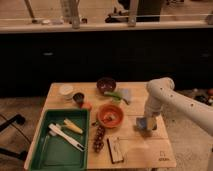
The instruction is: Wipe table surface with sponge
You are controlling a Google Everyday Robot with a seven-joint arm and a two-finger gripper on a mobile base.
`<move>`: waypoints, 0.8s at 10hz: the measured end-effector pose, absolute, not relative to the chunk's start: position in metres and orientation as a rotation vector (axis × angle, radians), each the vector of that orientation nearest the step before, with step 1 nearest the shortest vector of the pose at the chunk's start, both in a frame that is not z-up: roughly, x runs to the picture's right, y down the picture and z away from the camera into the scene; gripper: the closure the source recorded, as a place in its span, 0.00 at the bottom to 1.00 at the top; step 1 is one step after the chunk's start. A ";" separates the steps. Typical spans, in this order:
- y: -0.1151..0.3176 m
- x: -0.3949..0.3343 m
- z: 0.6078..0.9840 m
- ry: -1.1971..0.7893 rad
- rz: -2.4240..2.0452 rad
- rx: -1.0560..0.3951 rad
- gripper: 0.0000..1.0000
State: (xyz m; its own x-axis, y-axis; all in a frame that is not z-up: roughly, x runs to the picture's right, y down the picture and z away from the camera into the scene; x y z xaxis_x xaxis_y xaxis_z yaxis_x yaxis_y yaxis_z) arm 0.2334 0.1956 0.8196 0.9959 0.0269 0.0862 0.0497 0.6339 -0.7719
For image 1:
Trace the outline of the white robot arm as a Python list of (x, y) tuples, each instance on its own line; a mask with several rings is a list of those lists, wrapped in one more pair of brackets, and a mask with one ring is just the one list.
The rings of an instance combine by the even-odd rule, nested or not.
[(174, 81), (169, 77), (150, 80), (146, 84), (149, 95), (145, 102), (144, 115), (157, 116), (163, 105), (168, 104), (213, 136), (213, 107), (175, 92), (174, 86)]

